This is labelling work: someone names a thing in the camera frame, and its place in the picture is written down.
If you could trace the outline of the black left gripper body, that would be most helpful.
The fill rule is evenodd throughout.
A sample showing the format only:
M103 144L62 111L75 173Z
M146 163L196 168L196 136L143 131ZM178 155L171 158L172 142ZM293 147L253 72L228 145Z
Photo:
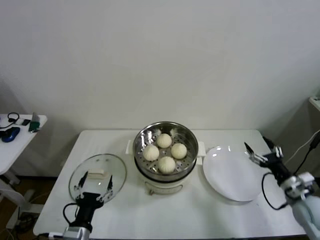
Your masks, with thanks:
M91 227L95 210L104 205L104 201L101 200L101 195L98 193L84 192L82 195L76 197L75 202L79 209L75 217L74 226Z

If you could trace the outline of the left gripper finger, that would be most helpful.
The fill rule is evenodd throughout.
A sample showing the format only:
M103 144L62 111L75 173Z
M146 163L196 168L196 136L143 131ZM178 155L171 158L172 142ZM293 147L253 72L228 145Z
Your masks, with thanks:
M108 202L113 198L113 175L102 179L98 182L100 196L98 197L99 202Z
M84 194L83 194L83 187L86 182L88 176L88 171L84 173L84 175L80 178L78 185L74 186L74 192L75 192L75 199L83 199Z

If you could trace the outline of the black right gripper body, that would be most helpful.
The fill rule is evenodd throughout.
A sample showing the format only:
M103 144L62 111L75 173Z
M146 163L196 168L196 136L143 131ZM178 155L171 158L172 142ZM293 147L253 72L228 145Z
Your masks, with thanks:
M268 168L274 175L276 180L287 180L293 176L293 174L284 165L282 158L277 157L276 153L269 153L263 155L266 161L261 163L260 166Z

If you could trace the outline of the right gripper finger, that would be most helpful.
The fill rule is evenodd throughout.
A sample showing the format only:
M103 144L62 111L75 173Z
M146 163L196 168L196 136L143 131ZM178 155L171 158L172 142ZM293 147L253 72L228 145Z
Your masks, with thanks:
M246 148L246 151L249 155L249 159L259 165L259 166L264 166L266 164L266 158L259 155L259 154L256 154L253 149L246 143L244 142L244 145L245 145L245 148Z
M276 145L272 140L270 140L269 138L267 138L265 136L263 136L262 138L265 141L265 143L267 144L268 148L271 150L271 152L276 154L277 158L284 157L282 148L280 146Z

